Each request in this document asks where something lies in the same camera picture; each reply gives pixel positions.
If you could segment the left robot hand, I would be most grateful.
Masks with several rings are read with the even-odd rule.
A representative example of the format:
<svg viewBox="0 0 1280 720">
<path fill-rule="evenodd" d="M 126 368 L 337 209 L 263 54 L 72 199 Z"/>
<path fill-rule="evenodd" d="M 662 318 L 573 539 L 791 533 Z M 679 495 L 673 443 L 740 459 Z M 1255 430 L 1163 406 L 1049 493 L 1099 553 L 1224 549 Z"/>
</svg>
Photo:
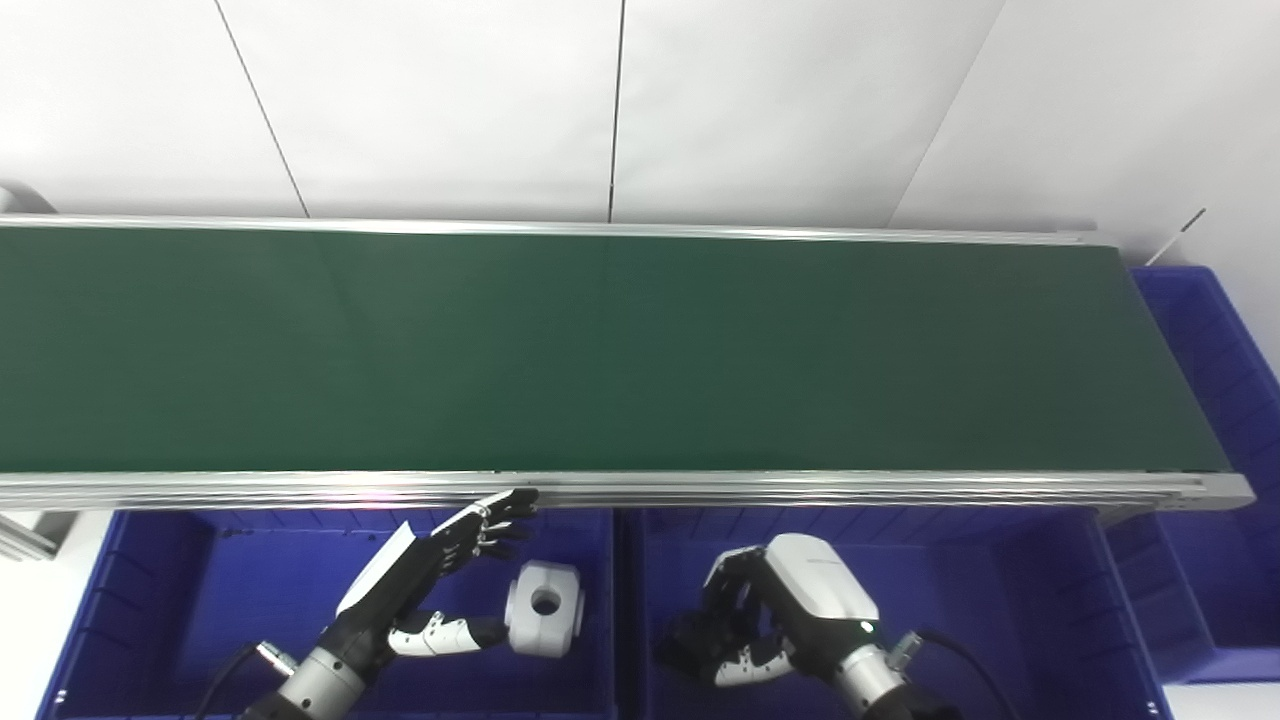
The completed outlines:
<svg viewBox="0 0 1280 720">
<path fill-rule="evenodd" d="M 462 618 L 421 607 L 436 583 L 481 556 L 511 559 L 529 533 L 539 493 L 490 495 L 449 516 L 429 534 L 404 523 L 357 575 L 317 647 L 370 678 L 394 657 L 439 657 L 488 650 L 508 638 L 502 618 Z"/>
</svg>

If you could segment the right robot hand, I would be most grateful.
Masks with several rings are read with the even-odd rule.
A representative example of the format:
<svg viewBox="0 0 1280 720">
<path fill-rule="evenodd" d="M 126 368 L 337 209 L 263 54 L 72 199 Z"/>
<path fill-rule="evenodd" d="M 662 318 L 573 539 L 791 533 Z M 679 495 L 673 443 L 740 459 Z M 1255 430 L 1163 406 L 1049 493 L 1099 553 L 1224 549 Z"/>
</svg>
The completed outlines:
<svg viewBox="0 0 1280 720">
<path fill-rule="evenodd" d="M 699 679 L 728 687 L 796 671 L 831 683 L 847 657 L 881 646 L 881 612 L 833 546 L 785 533 L 721 553 L 701 589 Z"/>
</svg>

